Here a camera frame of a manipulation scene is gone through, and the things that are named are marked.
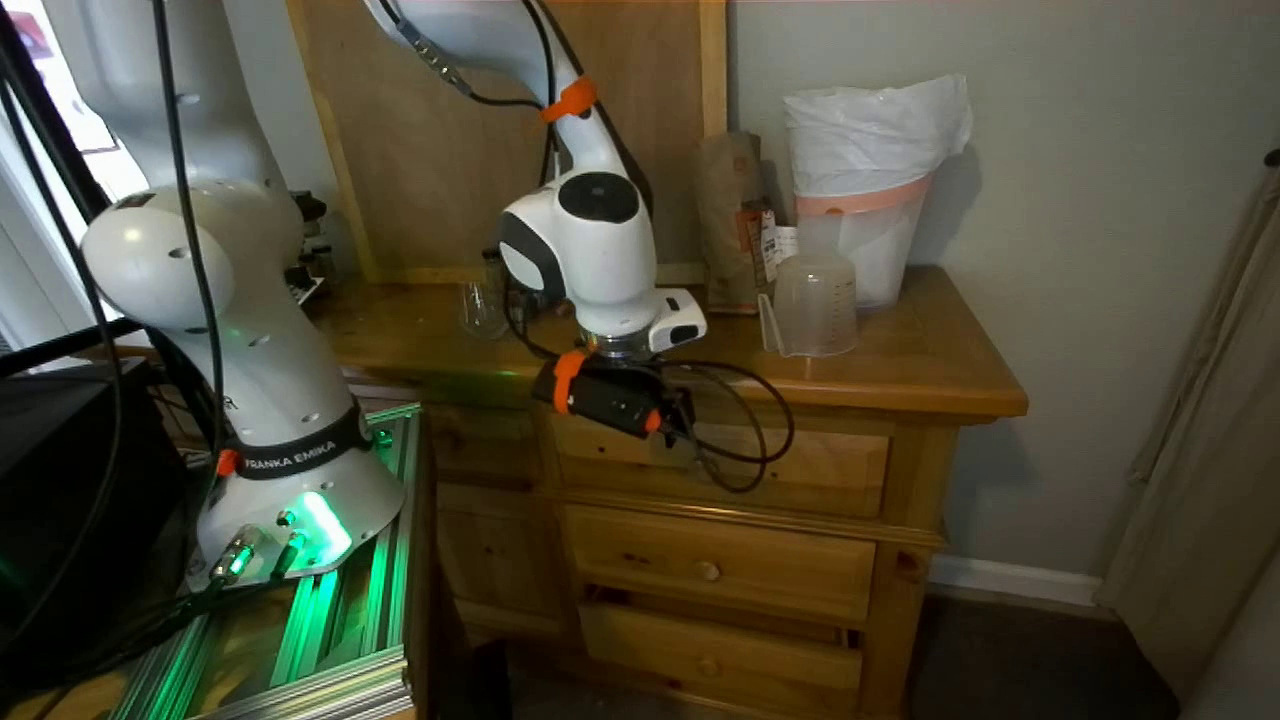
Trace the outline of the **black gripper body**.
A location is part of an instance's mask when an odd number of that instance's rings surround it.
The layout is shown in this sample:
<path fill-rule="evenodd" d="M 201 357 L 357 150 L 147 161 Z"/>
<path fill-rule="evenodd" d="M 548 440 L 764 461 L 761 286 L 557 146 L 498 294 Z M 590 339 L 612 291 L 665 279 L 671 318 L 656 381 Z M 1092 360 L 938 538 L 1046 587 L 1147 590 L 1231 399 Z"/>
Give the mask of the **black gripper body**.
<path fill-rule="evenodd" d="M 687 430 L 687 397 L 648 365 L 560 351 L 537 373 L 533 397 L 557 415 L 582 415 L 637 440 L 677 443 Z"/>

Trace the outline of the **green lit aluminium robot base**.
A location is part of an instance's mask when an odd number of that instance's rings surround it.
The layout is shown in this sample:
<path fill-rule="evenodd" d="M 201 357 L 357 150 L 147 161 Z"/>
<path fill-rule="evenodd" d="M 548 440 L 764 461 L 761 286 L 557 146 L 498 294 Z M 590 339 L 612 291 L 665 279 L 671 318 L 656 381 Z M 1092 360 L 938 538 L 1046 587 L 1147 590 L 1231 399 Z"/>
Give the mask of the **green lit aluminium robot base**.
<path fill-rule="evenodd" d="M 420 406 L 381 406 L 370 448 L 416 498 Z M 412 498 L 336 572 L 205 611 L 141 656 L 109 720 L 412 720 Z"/>

